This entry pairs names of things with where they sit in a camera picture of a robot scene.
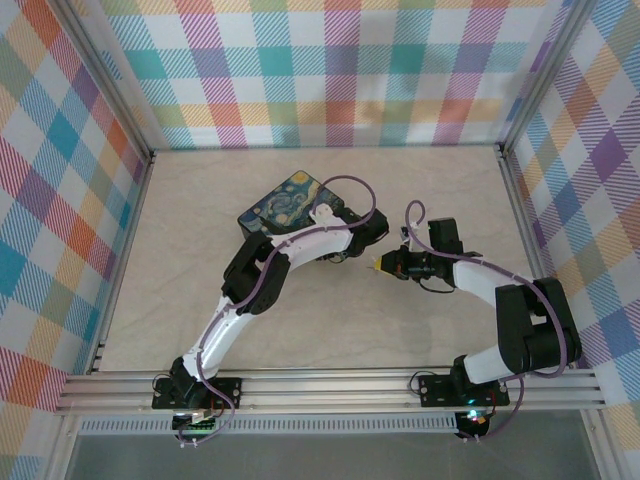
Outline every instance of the plaid fabric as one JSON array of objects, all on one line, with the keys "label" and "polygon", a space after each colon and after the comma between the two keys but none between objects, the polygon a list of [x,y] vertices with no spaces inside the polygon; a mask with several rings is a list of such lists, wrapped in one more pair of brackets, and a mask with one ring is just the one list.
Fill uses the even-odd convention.
[{"label": "plaid fabric", "polygon": [[547,36],[545,37],[544,42],[542,42],[542,46],[540,47],[540,50],[538,51],[538,54],[535,57],[535,60],[531,64],[531,67],[529,68],[529,72],[527,73],[524,82],[522,82],[522,87],[518,92],[518,96],[513,102],[511,110],[509,111],[509,115],[507,115],[507,119],[504,122],[504,125],[502,126],[502,130],[500,131],[500,136],[498,137],[498,142],[505,141],[507,134],[511,129],[511,126],[513,125],[513,120],[515,119],[516,115],[520,111],[520,107],[522,107],[522,102],[524,102],[525,98],[527,98],[533,91],[533,87],[535,86],[536,76],[540,71],[540,68],[542,67],[542,65],[544,65],[544,62],[547,56],[549,55],[549,52],[551,51],[551,47],[553,46],[556,39],[558,38],[558,34],[562,30],[562,27],[564,26],[565,21],[567,20],[567,16],[569,15],[569,11],[571,10],[571,7],[574,5],[574,3],[575,3],[575,0],[562,1],[562,6],[560,7],[560,10],[558,10],[556,17],[553,20],[553,24],[551,25],[551,28],[547,32]]},{"label": "plaid fabric", "polygon": [[35,477],[143,163],[45,0],[0,2],[0,478]]},{"label": "plaid fabric", "polygon": [[639,3],[598,2],[514,163],[640,478]]},{"label": "plaid fabric", "polygon": [[88,29],[179,149],[494,143],[562,0],[100,3]]}]

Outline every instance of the purple cable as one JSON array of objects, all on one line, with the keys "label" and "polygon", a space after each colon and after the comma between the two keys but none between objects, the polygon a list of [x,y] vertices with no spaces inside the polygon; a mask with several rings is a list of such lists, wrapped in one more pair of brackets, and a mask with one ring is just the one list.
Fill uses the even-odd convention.
[{"label": "purple cable", "polygon": [[551,306],[551,303],[549,303],[549,300],[547,300],[547,297],[544,296],[542,291],[526,278],[523,278],[520,275],[516,275],[515,273],[512,273],[509,270],[502,268],[499,265],[496,265],[494,263],[487,262],[486,260],[481,260],[475,257],[465,257],[463,255],[454,255],[451,253],[438,252],[432,248],[427,247],[424,243],[422,243],[418,239],[415,231],[411,227],[411,222],[409,221],[409,214],[411,213],[411,207],[413,207],[414,205],[419,205],[422,210],[420,221],[417,222],[418,225],[420,224],[422,219],[424,219],[425,217],[426,209],[424,204],[420,200],[412,200],[411,202],[409,202],[409,205],[407,206],[407,209],[404,213],[405,224],[409,231],[409,236],[413,239],[414,242],[416,242],[416,244],[422,247],[426,252],[429,252],[432,255],[436,255],[438,257],[451,258],[453,260],[475,263],[476,265],[482,265],[484,267],[487,267],[490,270],[498,272],[501,275],[512,278],[513,280],[520,282],[523,285],[526,285],[535,294],[535,296],[538,297],[538,300],[540,300],[540,302],[544,305],[544,308],[549,313],[549,317],[551,318],[551,323],[553,324],[553,328],[556,331],[556,335],[558,335],[558,344],[560,346],[560,364],[558,365],[558,369],[555,372],[552,372],[552,373],[533,372],[533,373],[540,377],[545,377],[545,378],[556,378],[562,375],[562,372],[564,372],[564,369],[567,365],[567,344],[564,338],[564,333],[562,332],[562,325],[560,325],[560,320],[558,319],[558,314],[553,309],[553,307]]},{"label": "purple cable", "polygon": [[[334,180],[341,180],[341,179],[353,180],[354,182],[358,182],[359,184],[363,185],[369,191],[369,193],[371,194],[371,210],[369,210],[369,213],[367,213],[362,219],[358,220],[357,222],[351,223],[349,225],[337,225],[337,226],[330,226],[330,227],[317,227],[317,228],[312,228],[311,230],[306,230],[304,232],[300,232],[300,233],[294,235],[293,237],[291,237],[290,239],[288,239],[287,241],[282,242],[281,244],[276,246],[271,251],[271,253],[267,257],[266,261],[264,262],[264,266],[262,268],[262,271],[260,272],[260,276],[258,277],[258,281],[256,282],[256,285],[253,287],[253,290],[251,290],[251,293],[247,296],[247,298],[245,298],[241,302],[235,303],[233,305],[227,305],[226,307],[224,307],[218,313],[218,315],[216,315],[216,317],[213,319],[213,321],[211,321],[211,323],[209,323],[209,326],[207,327],[207,329],[205,330],[204,334],[202,335],[202,339],[200,340],[200,343],[198,344],[198,348],[200,349],[200,352],[198,352],[197,355],[196,355],[196,368],[198,369],[198,375],[200,376],[200,379],[202,380],[202,383],[204,384],[204,386],[210,392],[212,392],[214,395],[217,395],[222,400],[227,402],[227,404],[231,408],[231,413],[229,414],[229,418],[222,425],[220,425],[220,427],[218,427],[214,432],[210,433],[206,437],[201,438],[200,440],[193,439],[192,442],[191,442],[191,445],[193,445],[194,447],[197,447],[198,445],[201,445],[202,443],[205,443],[205,442],[211,440],[213,437],[219,435],[223,430],[228,428],[230,426],[232,420],[233,420],[233,417],[236,414],[236,407],[235,407],[233,401],[228,396],[226,396],[224,393],[222,393],[220,390],[215,388],[213,385],[211,385],[207,381],[207,379],[204,376],[203,369],[202,369],[202,353],[201,353],[201,351],[204,348],[205,343],[207,343],[207,340],[209,339],[209,335],[211,334],[211,332],[213,331],[215,326],[218,324],[220,319],[229,310],[237,310],[238,308],[242,308],[242,307],[248,305],[251,300],[253,300],[253,298],[258,294],[258,291],[262,287],[262,284],[264,283],[264,279],[265,279],[265,276],[267,274],[267,271],[269,270],[269,265],[271,264],[271,261],[276,256],[276,254],[280,250],[282,250],[286,245],[290,244],[291,242],[295,242],[296,240],[299,240],[302,237],[306,237],[307,235],[311,235],[311,234],[317,233],[317,232],[332,232],[332,231],[336,231],[336,230],[346,230],[346,229],[349,229],[349,228],[359,227],[360,225],[364,225],[365,223],[367,223],[371,219],[371,217],[373,216],[373,214],[375,212],[375,209],[376,209],[376,194],[375,194],[375,192],[373,191],[373,189],[371,188],[371,186],[367,182],[365,182],[364,180],[362,180],[362,179],[360,179],[358,177],[354,177],[353,175],[336,175],[334,177],[331,177],[331,178],[325,180],[320,185],[320,187],[318,187],[318,192],[316,193],[316,197],[315,197],[315,199],[313,201],[313,204],[312,204],[312,207],[311,207],[311,211],[315,213],[315,210],[316,210],[316,207],[317,207],[317,204],[318,204],[318,201],[319,201],[318,194],[322,191],[322,189],[325,188],[325,185],[327,185],[328,183],[333,182]],[[182,446],[184,446],[186,444],[184,436],[182,435],[182,429],[178,430],[178,439],[180,440]]]}]

